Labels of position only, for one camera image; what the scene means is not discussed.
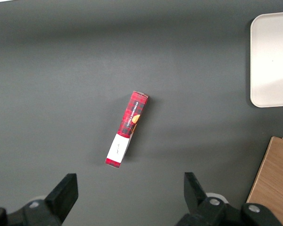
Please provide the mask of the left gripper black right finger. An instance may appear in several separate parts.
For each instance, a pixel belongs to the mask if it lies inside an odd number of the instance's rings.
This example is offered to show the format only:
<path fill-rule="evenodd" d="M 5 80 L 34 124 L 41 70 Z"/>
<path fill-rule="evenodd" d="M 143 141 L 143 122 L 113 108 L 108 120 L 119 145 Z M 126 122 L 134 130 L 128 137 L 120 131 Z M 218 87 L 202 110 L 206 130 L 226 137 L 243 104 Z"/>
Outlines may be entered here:
<path fill-rule="evenodd" d="M 192 172 L 184 174 L 184 198 L 189 210 L 178 226 L 281 226 L 272 211 L 257 203 L 245 203 L 240 209 L 224 196 L 206 193 Z"/>

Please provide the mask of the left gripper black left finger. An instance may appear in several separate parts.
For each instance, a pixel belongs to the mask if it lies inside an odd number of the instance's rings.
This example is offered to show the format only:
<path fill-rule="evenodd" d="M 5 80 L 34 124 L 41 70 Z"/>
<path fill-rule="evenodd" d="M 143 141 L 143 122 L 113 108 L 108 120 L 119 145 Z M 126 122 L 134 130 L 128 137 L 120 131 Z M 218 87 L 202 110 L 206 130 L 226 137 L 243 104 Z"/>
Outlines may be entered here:
<path fill-rule="evenodd" d="M 60 226 L 77 199 L 77 175 L 66 174 L 46 197 L 34 198 L 9 214 L 0 207 L 0 226 Z"/>

